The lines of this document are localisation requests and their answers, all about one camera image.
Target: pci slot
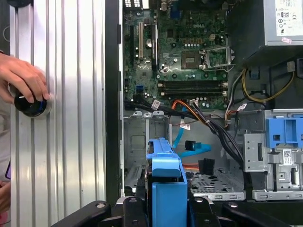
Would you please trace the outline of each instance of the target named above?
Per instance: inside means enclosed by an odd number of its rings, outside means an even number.
[[[129,45],[129,60],[130,60],[130,65],[134,65],[134,26],[130,26],[130,45]]]
[[[151,68],[158,70],[158,28],[157,25],[151,27]]]
[[[143,58],[143,22],[139,22],[139,58]]]

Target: motherboard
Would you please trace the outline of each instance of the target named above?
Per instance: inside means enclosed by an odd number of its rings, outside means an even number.
[[[175,99],[206,110],[227,107],[231,51],[220,10],[158,10],[124,14],[124,97],[171,106]]]

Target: white label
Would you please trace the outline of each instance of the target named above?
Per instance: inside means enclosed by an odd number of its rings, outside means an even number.
[[[190,124],[185,124],[184,120],[181,119],[181,121],[180,121],[180,128],[186,129],[186,130],[190,130]]]
[[[151,108],[153,110],[157,110],[159,108],[160,104],[161,104],[161,102],[155,99],[151,105]]]
[[[291,149],[284,149],[283,150],[283,165],[291,166],[292,163],[292,150]]]
[[[276,0],[276,35],[303,35],[302,0]]]
[[[287,63],[287,72],[294,72],[295,71],[295,63],[294,61],[289,61]]]
[[[241,106],[237,109],[237,111],[244,110],[244,109],[246,108],[246,106],[247,106],[247,103],[244,103],[243,105],[241,105]]]

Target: ridged metal panel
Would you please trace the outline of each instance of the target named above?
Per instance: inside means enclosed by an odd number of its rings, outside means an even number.
[[[10,8],[11,54],[47,77],[53,108],[11,108],[11,226],[46,227],[106,199],[105,1],[35,0]]]

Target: power supply label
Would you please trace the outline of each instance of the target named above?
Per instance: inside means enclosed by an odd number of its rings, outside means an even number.
[[[276,35],[303,35],[302,0],[276,0]]]

